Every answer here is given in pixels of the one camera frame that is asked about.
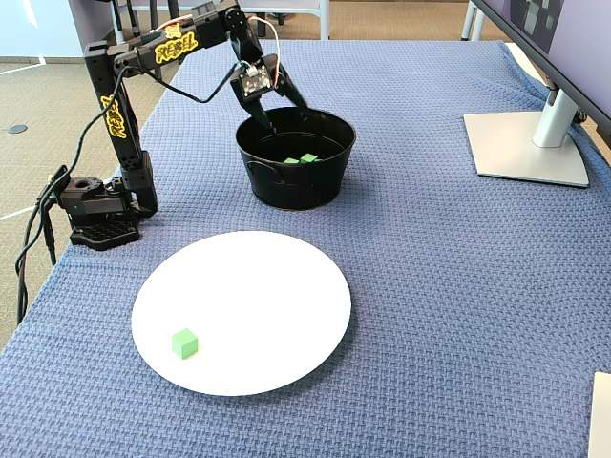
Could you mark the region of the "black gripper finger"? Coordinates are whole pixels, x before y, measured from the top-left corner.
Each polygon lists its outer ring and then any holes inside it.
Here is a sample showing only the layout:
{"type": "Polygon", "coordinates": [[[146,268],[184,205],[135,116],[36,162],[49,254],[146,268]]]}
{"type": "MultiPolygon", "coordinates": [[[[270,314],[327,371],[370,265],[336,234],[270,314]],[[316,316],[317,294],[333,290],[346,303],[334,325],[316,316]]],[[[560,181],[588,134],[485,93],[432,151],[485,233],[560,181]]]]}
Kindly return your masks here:
{"type": "Polygon", "coordinates": [[[241,107],[267,132],[275,135],[276,128],[269,119],[266,111],[263,109],[260,96],[247,97],[240,100],[241,107]]]}
{"type": "Polygon", "coordinates": [[[288,98],[297,108],[297,113],[301,118],[308,117],[309,108],[306,101],[286,71],[281,71],[279,73],[275,91],[278,95],[288,98]]]}

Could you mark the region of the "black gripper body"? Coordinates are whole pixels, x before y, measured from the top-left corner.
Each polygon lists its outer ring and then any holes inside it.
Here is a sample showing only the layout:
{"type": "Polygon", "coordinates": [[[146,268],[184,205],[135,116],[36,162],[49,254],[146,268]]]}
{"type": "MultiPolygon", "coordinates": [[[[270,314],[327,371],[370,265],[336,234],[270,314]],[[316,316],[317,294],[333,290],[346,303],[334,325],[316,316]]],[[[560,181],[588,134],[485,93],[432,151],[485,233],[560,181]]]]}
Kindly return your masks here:
{"type": "Polygon", "coordinates": [[[264,55],[258,37],[249,26],[232,31],[230,37],[239,64],[230,77],[236,97],[244,99],[275,91],[279,73],[284,71],[279,52],[264,55]]]}

